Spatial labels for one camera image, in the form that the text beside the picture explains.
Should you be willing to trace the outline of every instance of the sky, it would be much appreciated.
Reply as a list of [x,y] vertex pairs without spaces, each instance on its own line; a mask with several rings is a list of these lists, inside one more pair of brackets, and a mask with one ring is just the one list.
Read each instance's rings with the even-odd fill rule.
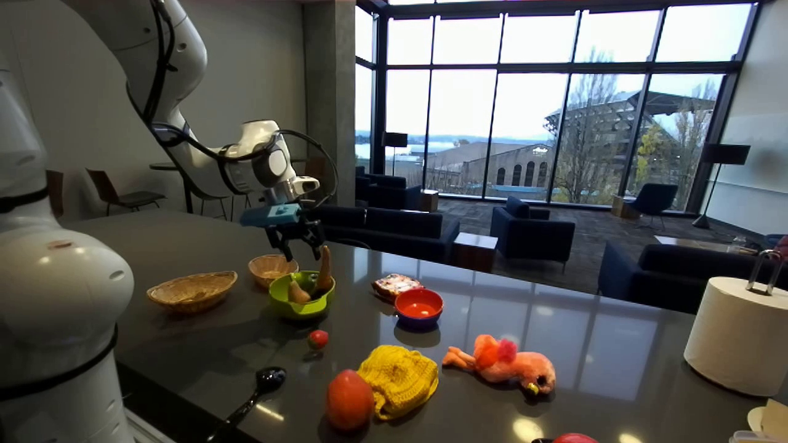
[[[723,62],[742,39],[748,4],[672,8],[666,20],[658,62]],[[605,55],[610,62],[645,62],[658,24],[658,11],[619,11],[582,18],[579,62]],[[574,18],[507,18],[503,62],[569,62]],[[388,63],[428,62],[428,20],[395,20],[388,24]],[[494,62],[501,20],[436,20],[436,63]],[[371,55],[371,20],[358,14],[358,55]],[[371,75],[358,68],[358,126],[369,117]],[[720,89],[717,74],[663,74],[651,91],[686,94],[704,82]],[[640,74],[616,75],[619,91],[640,91]],[[436,71],[430,100],[430,133],[487,136],[492,112],[492,68]],[[545,138],[545,116],[561,107],[563,74],[503,74],[494,104],[494,136]],[[388,131],[423,133],[428,71],[388,71]]]

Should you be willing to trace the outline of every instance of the red fruit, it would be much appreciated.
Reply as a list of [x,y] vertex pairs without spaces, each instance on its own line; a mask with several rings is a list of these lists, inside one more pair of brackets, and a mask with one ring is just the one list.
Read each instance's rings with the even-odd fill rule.
[[587,432],[561,432],[552,437],[552,443],[597,443],[597,441]]
[[307,335],[312,350],[323,351],[328,347],[328,330],[312,330]]
[[355,370],[334,373],[324,390],[328,424],[340,431],[358,431],[369,424],[371,410],[371,386]]

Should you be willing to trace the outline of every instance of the red bowl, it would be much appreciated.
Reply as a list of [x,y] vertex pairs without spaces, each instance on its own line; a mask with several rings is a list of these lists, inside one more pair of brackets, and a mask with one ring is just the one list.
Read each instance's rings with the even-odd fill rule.
[[444,298],[428,287],[411,287],[395,298],[400,326],[403,330],[434,330],[444,312]]

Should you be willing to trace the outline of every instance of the orange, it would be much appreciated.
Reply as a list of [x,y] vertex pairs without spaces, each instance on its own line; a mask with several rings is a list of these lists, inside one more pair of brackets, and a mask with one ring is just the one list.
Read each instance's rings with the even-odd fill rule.
[[369,424],[371,410],[371,386],[355,370],[334,373],[324,390],[328,424],[340,431],[358,431]]

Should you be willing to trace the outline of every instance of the yellow cloth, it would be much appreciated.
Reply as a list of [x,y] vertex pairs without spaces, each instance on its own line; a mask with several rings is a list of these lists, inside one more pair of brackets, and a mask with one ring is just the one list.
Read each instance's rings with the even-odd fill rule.
[[375,347],[361,362],[360,376],[375,390],[375,416],[380,421],[403,418],[438,389],[438,365],[400,344]]

